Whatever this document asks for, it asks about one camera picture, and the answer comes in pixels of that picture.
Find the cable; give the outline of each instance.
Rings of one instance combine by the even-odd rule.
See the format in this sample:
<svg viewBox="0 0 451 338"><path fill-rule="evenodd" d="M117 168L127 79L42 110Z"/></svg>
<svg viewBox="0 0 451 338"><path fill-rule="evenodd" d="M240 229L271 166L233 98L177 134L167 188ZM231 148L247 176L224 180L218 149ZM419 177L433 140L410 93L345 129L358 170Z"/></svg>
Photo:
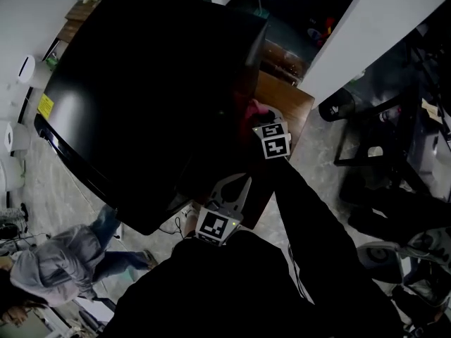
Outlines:
<svg viewBox="0 0 451 338"><path fill-rule="evenodd" d="M169 235L174 235L174 234L178 233L178 234L180 234L182 239L185 239L185 237L183 236L183 233L182 233L182 223L180 221L180 217L179 216L175 217L175 226L177 227L177 230L174 230L173 232L168 232L167 230L164 230L164 229L161 229L161 228L158 228L158 230L160 230L163 233L169 234Z"/></svg>
<svg viewBox="0 0 451 338"><path fill-rule="evenodd" d="M39 235L43 235L45 234L47 236L47 239L50 239L50 236L47 233L39 233L39 234L35 234L35 235L30 235L28 237L25 238L13 238L13 239L7 239L4 243L0 244L0 248L3 247L4 245L7 245L9 243L16 243L19 242L20 240L25 240L27 242L26 239L28 238L34 238L34 237L38 237Z"/></svg>
<svg viewBox="0 0 451 338"><path fill-rule="evenodd" d="M288 255L290 256L291 263L293 264L293 268L295 269L297 290L299 291L299 294L301 295L302 298L307 299L307 295L305 294L304 289L302 288L301 279L299 278L299 275L297 273L297 266L295 262L295 257L293 256L293 252L291 250L291 244L288 244Z"/></svg>

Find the black clothing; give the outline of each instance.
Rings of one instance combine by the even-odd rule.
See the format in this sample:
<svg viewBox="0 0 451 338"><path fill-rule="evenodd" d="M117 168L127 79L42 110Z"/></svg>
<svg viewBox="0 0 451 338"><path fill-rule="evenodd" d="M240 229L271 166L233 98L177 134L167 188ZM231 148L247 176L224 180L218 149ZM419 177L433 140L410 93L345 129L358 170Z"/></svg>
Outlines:
<svg viewBox="0 0 451 338"><path fill-rule="evenodd" d="M401 286L394 288L392 300L401 311L412 319L415 327L423 327L434 322L439 311L439 308L429 306L419 296L405 292Z"/></svg>
<svg viewBox="0 0 451 338"><path fill-rule="evenodd" d="M193 330L197 336L402 337L395 307L368 276L327 205L285 159L271 161L268 178L315 305L299 295L282 251L255 234L237 232L221 248L186 239L128 289L102 337L126 337L130 329L159 335Z"/></svg>
<svg viewBox="0 0 451 338"><path fill-rule="evenodd" d="M342 200L361 207L353 212L348 223L363 234L406 245L418 233L451 227L451 204L400 188L371 190L364 186L363 179L351 177L340 193ZM373 213L372 208L387 218Z"/></svg>

